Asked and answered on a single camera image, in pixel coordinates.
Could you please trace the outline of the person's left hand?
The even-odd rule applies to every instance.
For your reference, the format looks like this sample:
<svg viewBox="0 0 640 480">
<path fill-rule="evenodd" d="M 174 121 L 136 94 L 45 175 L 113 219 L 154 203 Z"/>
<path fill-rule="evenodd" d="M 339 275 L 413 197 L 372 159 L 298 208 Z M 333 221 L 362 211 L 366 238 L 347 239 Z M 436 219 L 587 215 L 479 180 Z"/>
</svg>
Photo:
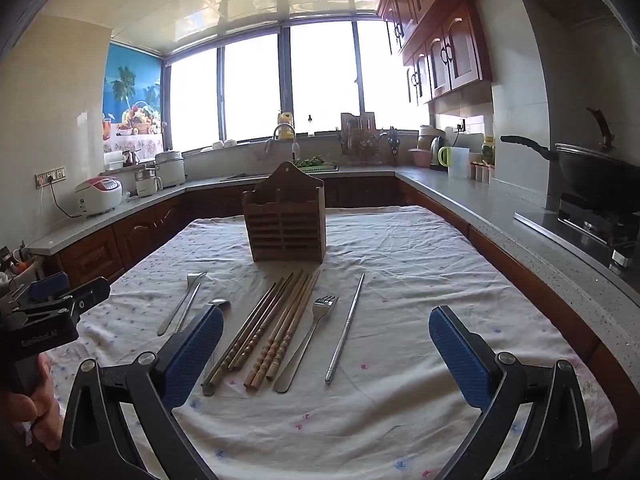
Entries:
<svg viewBox="0 0 640 480">
<path fill-rule="evenodd" d="M 32 435 L 48 450 L 60 448 L 63 432 L 63 416 L 58 400 L 54 396 L 49 356 L 38 356 L 40 383 L 31 396 L 1 391 L 1 421 L 18 426 L 23 422 L 32 425 Z"/>
</svg>

